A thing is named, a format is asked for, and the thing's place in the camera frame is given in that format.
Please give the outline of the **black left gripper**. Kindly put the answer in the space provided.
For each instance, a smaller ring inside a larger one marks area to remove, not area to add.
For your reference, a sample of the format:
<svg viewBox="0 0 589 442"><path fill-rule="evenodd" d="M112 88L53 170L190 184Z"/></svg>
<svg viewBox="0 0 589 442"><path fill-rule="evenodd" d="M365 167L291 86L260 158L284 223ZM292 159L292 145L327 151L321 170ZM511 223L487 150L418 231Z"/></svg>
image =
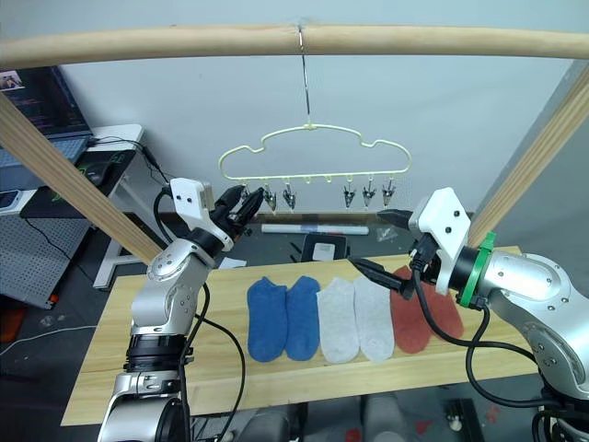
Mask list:
<svg viewBox="0 0 589 442"><path fill-rule="evenodd" d="M237 212L232 213L240 203L244 189L243 185L228 188L216 200L214 210L210 213L212 221L232 240L237 240L243 234L263 202L263 189L257 189L248 195Z"/></svg>

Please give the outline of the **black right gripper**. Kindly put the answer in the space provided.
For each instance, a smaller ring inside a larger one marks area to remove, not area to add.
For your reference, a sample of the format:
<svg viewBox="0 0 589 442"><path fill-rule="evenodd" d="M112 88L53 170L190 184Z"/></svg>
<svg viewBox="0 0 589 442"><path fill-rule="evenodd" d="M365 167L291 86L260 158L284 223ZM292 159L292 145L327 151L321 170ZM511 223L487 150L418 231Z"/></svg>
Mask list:
<svg viewBox="0 0 589 442"><path fill-rule="evenodd" d="M369 281L381 285L384 288L397 292L401 297L410 300L416 285L416 273L418 280L428 285L435 285L441 270L441 260L437 255L438 244L433 235L422 232L419 220L424 211L419 207L414 212L400 209L386 209L377 212L377 217L394 227L410 229L414 242L410 248L411 277L404 279L388 272L385 267L376 262L364 258L349 257L348 261Z"/></svg>

